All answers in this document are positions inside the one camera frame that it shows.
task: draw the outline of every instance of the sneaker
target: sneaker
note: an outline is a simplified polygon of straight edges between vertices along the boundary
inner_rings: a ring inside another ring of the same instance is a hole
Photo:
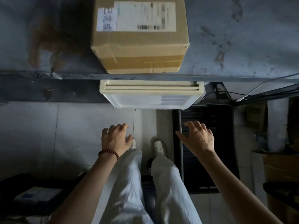
[[[135,139],[133,139],[133,142],[132,142],[132,145],[131,145],[131,147],[130,148],[128,148],[128,149],[134,149],[134,150],[136,150],[136,141],[135,141]]]
[[[163,141],[161,141],[159,139],[154,142],[154,151],[155,151],[155,155],[160,154],[164,157],[167,157],[166,145]]]

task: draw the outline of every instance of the red bead bracelet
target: red bead bracelet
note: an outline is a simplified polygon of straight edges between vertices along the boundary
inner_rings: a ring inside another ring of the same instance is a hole
[[[102,150],[99,152],[99,155],[101,153],[104,153],[104,152],[110,152],[110,153],[113,153],[114,155],[116,155],[116,158],[117,158],[117,162],[119,161],[119,155],[115,152],[115,151],[111,151],[111,150]]]

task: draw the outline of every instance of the white air conditioner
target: white air conditioner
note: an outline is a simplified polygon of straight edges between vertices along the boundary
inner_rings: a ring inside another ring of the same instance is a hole
[[[204,93],[204,82],[101,80],[100,93],[116,108],[187,109]]]

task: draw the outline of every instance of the white pants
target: white pants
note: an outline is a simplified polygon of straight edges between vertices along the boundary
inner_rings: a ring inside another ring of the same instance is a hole
[[[144,208],[141,158],[141,150],[134,150],[122,165],[100,224],[153,224]],[[157,193],[155,207],[160,223],[202,224],[172,161],[158,154],[152,162],[151,175]]]

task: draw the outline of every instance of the electrical wire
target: electrical wire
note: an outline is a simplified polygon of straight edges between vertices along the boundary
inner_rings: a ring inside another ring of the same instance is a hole
[[[204,97],[200,100],[200,104],[202,104],[202,100],[209,94],[211,93],[216,93],[217,91],[212,91],[212,92],[209,92],[207,93],[206,95],[204,95]],[[244,95],[245,94],[241,94],[241,93],[235,93],[235,92],[229,92],[229,91],[226,91],[227,93],[234,93],[234,94],[239,94],[239,95]],[[274,93],[274,94],[266,94],[266,95],[246,95],[246,96],[250,96],[250,97],[256,97],[256,98],[260,98],[260,97],[269,97],[269,96],[278,96],[278,95],[285,95],[285,94],[295,94],[295,93],[298,93],[299,92],[299,89],[294,89],[294,90],[289,90],[289,91],[286,91],[286,92],[281,92],[281,93]]]
[[[292,75],[287,75],[287,76],[282,76],[282,77],[279,77],[279,78],[270,79],[270,80],[267,80],[265,82],[262,82],[261,84],[256,86],[253,90],[251,90],[248,94],[246,94],[244,97],[241,97],[241,98],[237,99],[236,102],[239,102],[239,101],[243,100],[245,97],[249,96],[253,91],[255,91],[257,88],[259,88],[261,85],[263,85],[267,82],[272,82],[272,81],[275,81],[275,80],[278,80],[278,79],[284,79],[284,78],[288,78],[288,77],[295,76],[295,75],[299,75],[299,73],[292,74]]]

